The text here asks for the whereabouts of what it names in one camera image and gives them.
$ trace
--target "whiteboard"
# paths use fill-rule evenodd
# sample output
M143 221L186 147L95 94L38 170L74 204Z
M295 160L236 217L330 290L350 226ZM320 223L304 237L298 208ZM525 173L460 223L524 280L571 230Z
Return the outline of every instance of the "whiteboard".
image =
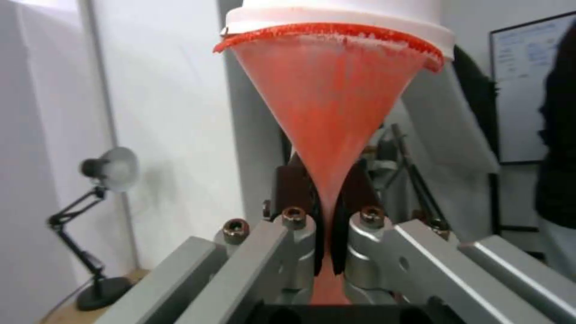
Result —
M497 82L501 163L540 161L547 148L539 109L562 36L576 12L491 32L492 76Z

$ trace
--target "machine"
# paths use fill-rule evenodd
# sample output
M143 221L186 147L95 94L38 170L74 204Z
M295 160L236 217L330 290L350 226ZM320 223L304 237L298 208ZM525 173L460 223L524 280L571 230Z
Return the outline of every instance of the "machine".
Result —
M224 244L189 238L97 323L576 323L571 281L498 236L458 245L427 221L392 224L359 165L331 246L351 305L308 305L324 254L316 201L298 161L279 167L253 230L235 219Z

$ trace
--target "gray metal frame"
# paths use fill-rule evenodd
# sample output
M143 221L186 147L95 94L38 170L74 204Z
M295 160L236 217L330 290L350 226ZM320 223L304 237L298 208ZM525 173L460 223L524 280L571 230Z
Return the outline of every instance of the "gray metal frame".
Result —
M301 230L282 223L280 217L258 223L176 323L244 323L258 303L274 303L285 288L311 285L316 225L310 216Z
M459 249L554 322L576 323L576 285L570 280L499 236Z
M466 323L550 323L420 221L371 229L355 214L348 244L346 280L356 287L401 292L415 304L440 298Z
M189 238L118 300L96 324L173 323L226 262L222 246Z

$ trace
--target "lamp arm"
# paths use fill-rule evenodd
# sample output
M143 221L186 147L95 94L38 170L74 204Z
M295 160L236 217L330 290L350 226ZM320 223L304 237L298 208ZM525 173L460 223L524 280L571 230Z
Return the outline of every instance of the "lamp arm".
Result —
M102 262L100 262L100 260L98 260L92 254L88 253L87 251L83 251L78 247L76 242L66 232L65 225L69 221L75 219L79 215L85 213L87 210L96 206L102 200L104 200L105 192L106 192L106 188L96 186L93 189L91 189L90 191L88 191L86 194L84 194L82 197L80 197L79 199L74 201L72 204L70 204L69 206L62 209L57 214L50 216L48 218L48 221L47 221L50 229L52 229L56 233L56 235L58 235L58 237L74 253L74 255L76 255L76 257L78 257L78 259L80 259L82 264L84 264L84 266L86 268L88 268L88 270L91 272L91 274L94 275L94 282L95 283L99 279L104 278L104 276L102 275L102 271L104 270L104 265L102 264ZM90 196L95 196L96 200L92 201L91 203L89 203L84 208L82 208L78 211L69 212L69 210L76 207L78 204L80 204L82 201L88 199Z

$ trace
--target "metal screw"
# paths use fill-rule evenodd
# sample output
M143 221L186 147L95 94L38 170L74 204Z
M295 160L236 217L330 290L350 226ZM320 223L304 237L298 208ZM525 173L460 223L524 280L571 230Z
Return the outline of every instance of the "metal screw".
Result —
M270 215L270 200L269 199L266 199L262 203L262 218L264 218L264 220L267 220L267 221L272 220L272 215Z
M241 218L234 218L222 227L224 241L232 245L240 245L250 234L250 225Z
M445 220L441 218L432 218L432 220L430 220L430 228L438 236L443 238L445 241L448 241L448 238L450 237L450 227Z
M367 206L362 208L360 219L369 228L380 229L384 227L384 212L379 207Z
M300 207L288 207L282 211L282 224L293 231L306 227L306 212Z

